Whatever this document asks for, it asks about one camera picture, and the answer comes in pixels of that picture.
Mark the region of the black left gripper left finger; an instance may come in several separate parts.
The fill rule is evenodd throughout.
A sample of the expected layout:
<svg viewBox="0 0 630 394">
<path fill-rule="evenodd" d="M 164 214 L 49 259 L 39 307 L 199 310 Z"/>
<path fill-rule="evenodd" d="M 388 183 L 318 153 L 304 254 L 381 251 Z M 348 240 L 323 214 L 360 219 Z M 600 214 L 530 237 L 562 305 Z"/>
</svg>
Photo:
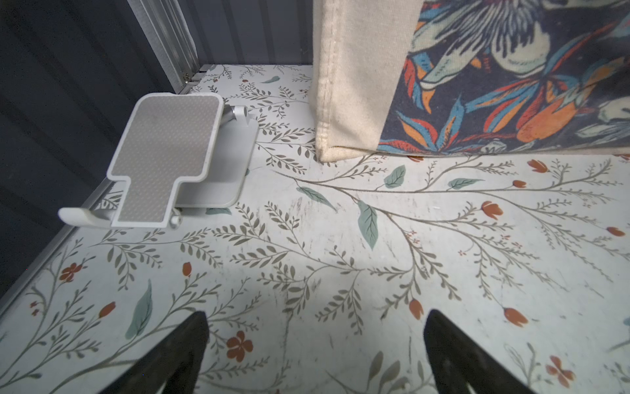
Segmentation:
<svg viewBox="0 0 630 394">
<path fill-rule="evenodd" d="M 197 311 L 102 392 L 192 393 L 208 338 L 206 314 Z"/>
</svg>

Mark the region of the floral canvas tote bag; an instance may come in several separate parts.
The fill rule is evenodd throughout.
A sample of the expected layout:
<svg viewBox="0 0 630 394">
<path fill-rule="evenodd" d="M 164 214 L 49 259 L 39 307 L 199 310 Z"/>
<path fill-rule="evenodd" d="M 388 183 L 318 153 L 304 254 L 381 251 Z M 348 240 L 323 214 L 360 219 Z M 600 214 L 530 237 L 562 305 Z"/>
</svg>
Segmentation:
<svg viewBox="0 0 630 394">
<path fill-rule="evenodd" d="M 324 163 L 629 151 L 626 1 L 316 1 Z"/>
</svg>

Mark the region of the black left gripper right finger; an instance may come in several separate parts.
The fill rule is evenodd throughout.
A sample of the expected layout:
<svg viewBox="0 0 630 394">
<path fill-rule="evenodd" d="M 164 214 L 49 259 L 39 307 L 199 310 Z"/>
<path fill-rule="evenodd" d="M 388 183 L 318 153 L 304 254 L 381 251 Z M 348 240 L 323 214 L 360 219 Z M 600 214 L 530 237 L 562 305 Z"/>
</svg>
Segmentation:
<svg viewBox="0 0 630 394">
<path fill-rule="evenodd" d="M 441 311 L 428 314 L 423 338 L 439 393 L 531 393 Z"/>
</svg>

